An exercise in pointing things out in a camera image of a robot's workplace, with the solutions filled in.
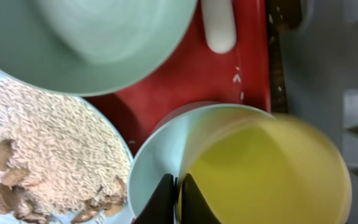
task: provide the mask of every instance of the red surface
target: red surface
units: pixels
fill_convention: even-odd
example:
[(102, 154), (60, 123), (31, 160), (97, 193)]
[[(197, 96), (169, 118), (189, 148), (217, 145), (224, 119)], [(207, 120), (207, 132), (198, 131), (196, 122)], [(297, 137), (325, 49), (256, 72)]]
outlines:
[[(206, 45), (199, 5), (181, 44), (153, 74), (117, 93), (87, 98), (117, 127), (133, 154), (164, 116), (188, 103), (213, 100), (270, 111), (265, 2), (233, 4), (237, 44), (229, 53), (216, 54)], [(241, 83), (233, 83), (237, 73)]]

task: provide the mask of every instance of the gray metal surface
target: gray metal surface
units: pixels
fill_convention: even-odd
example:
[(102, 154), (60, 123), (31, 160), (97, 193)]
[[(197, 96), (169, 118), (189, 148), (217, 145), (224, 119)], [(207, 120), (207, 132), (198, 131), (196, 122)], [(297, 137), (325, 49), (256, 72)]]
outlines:
[(348, 224), (358, 224), (358, 0), (302, 3), (301, 26), (280, 38), (289, 110), (340, 148), (352, 172)]

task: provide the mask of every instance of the pale green plate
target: pale green plate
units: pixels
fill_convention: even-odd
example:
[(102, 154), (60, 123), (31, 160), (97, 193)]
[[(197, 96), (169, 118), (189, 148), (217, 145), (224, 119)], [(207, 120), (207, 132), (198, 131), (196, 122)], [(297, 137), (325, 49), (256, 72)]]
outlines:
[[(49, 6), (40, 7), (47, 1)], [(91, 96), (118, 91), (146, 77), (169, 57), (197, 2), (81, 3), (86, 1), (90, 2), (76, 0), (60, 7), (53, 4), (71, 3), (0, 0), (0, 70), (58, 93)], [(93, 15), (99, 21), (92, 21)]]

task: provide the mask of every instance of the bowl of rice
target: bowl of rice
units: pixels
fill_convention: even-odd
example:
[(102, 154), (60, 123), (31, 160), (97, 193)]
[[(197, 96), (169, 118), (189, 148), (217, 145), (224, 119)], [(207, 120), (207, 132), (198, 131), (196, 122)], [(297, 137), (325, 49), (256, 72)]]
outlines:
[(0, 223), (130, 223), (131, 163), (88, 102), (0, 73)]

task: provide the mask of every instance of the red table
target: red table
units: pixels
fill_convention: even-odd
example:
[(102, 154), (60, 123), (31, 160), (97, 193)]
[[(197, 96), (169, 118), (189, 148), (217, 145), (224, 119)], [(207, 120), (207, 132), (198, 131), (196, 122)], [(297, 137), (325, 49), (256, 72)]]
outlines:
[[(233, 5), (237, 44), (229, 53), (216, 54), (206, 45), (198, 5), (182, 42), (153, 74), (119, 92), (86, 98), (117, 127), (133, 154), (164, 116), (188, 103), (243, 103), (270, 111), (265, 1)], [(241, 82), (234, 82), (236, 74)]]

